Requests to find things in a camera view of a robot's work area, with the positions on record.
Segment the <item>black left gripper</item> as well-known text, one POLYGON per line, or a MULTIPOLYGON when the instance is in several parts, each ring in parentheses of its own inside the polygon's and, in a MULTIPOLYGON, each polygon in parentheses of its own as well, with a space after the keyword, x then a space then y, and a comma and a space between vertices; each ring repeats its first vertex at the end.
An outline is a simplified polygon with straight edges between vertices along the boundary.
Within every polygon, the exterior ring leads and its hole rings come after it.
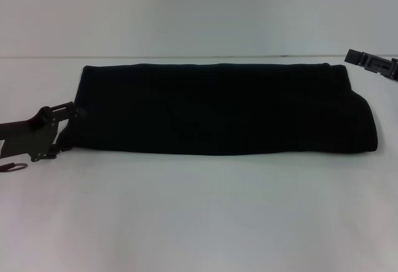
POLYGON ((29 120, 1 124, 1 158, 28 154, 32 162, 56 159, 61 152, 72 149, 71 144, 53 143, 60 121, 79 117, 74 102, 54 107, 45 106, 29 120))

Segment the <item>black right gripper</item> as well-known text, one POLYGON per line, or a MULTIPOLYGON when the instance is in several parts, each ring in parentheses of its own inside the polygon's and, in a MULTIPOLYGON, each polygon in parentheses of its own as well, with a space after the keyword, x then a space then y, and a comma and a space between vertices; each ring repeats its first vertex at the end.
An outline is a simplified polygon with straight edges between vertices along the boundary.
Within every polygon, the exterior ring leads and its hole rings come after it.
POLYGON ((345 57, 345 62, 362 67, 373 73, 386 75, 385 77, 392 81, 398 81, 398 60, 395 58, 388 60, 365 52, 349 49, 345 57))

